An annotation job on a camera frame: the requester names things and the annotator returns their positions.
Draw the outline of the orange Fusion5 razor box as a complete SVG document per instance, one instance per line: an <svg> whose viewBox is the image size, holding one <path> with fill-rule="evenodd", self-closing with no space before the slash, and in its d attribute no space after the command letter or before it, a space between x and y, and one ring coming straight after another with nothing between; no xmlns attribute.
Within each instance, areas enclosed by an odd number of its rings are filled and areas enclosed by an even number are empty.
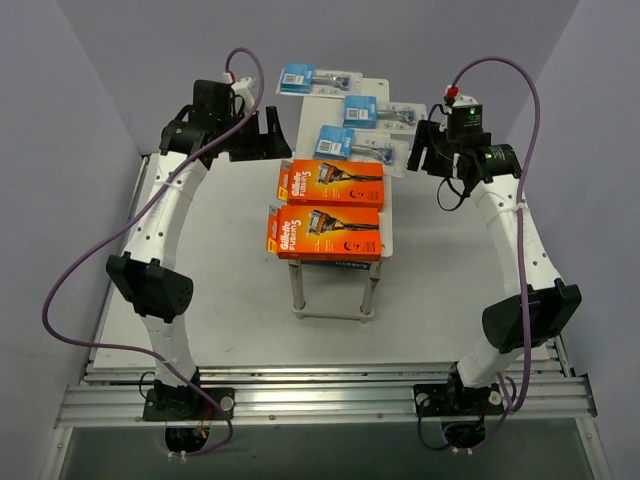
<svg viewBox="0 0 640 480"><path fill-rule="evenodd" d="M377 261L383 253L379 212L368 207L272 206L266 251L286 260Z"/></svg>
<svg viewBox="0 0 640 480"><path fill-rule="evenodd" d="M294 159L280 164L276 198L289 205L367 207L385 201L381 164Z"/></svg>

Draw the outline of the clear blue-card razor blister pack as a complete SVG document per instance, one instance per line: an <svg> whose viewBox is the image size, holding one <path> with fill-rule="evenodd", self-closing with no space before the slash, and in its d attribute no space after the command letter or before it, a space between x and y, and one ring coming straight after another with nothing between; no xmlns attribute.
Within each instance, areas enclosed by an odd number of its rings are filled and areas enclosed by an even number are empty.
<svg viewBox="0 0 640 480"><path fill-rule="evenodd" d="M379 163L386 176L403 178L410 149L406 141L382 134L324 125L311 153L316 159Z"/></svg>

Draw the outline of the Gillette SkinGuard blister pack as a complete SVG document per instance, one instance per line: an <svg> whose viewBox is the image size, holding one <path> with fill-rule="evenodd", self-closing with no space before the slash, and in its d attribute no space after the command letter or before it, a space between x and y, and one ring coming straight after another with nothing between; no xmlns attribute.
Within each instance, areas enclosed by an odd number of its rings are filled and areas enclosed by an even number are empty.
<svg viewBox="0 0 640 480"><path fill-rule="evenodd" d="M381 101L365 95L347 95L343 102L343 126L357 130L413 135L427 116L424 104Z"/></svg>

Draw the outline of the blue Harry's box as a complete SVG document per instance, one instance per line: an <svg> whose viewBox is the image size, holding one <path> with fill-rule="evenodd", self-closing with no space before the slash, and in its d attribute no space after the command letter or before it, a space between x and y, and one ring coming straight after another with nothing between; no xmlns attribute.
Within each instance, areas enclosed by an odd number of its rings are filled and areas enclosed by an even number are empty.
<svg viewBox="0 0 640 480"><path fill-rule="evenodd" d="M293 263L300 265L313 265L328 268L345 268L354 270L369 270L371 263L366 261L345 261L345 260L293 260Z"/></svg>

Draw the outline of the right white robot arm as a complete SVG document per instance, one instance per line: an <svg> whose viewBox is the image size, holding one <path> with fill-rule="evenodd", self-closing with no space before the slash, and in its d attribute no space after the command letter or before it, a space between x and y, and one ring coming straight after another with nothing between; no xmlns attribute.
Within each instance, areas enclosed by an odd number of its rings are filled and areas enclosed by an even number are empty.
<svg viewBox="0 0 640 480"><path fill-rule="evenodd" d="M484 310L480 340L456 363L456 380L443 390L447 406L464 413L479 402L479 388L557 336L582 296L552 264L525 199L524 168L510 145L494 143L484 129L482 105L462 96L447 101L443 111L442 123L418 122L406 168L462 183L459 199L470 200L484 219L506 295Z"/></svg>

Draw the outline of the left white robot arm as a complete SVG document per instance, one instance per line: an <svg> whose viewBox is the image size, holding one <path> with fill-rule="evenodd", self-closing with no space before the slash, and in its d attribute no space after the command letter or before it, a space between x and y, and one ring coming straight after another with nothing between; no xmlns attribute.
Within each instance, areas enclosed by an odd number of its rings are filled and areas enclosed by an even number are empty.
<svg viewBox="0 0 640 480"><path fill-rule="evenodd" d="M275 107L266 109L267 129L254 111L260 91L255 77L198 80L193 100L164 127L151 193L159 199L137 224L121 255L106 271L141 317L156 362L153 392L179 419L194 417L202 395L199 370L188 347L184 314L192 280L175 269L177 247L196 190L222 153L233 161L285 159L292 151Z"/></svg>

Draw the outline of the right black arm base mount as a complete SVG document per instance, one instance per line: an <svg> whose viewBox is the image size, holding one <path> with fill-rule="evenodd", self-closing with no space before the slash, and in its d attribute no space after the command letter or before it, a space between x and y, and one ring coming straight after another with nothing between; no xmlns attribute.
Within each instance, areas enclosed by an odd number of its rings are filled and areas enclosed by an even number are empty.
<svg viewBox="0 0 640 480"><path fill-rule="evenodd" d="M444 383L414 384L412 391L419 418L480 417L504 412L496 385L473 389Z"/></svg>

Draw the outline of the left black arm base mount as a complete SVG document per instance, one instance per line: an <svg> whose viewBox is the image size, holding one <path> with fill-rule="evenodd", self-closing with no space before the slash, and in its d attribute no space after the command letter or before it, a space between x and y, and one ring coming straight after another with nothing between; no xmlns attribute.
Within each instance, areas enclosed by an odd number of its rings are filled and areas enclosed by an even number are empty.
<svg viewBox="0 0 640 480"><path fill-rule="evenodd" d="M160 393L158 389L152 388L146 394L142 419L148 422L178 422L223 420L226 414L230 418L233 417L235 389L205 387L204 392L220 405L222 412L192 389L180 389L177 393Z"/></svg>

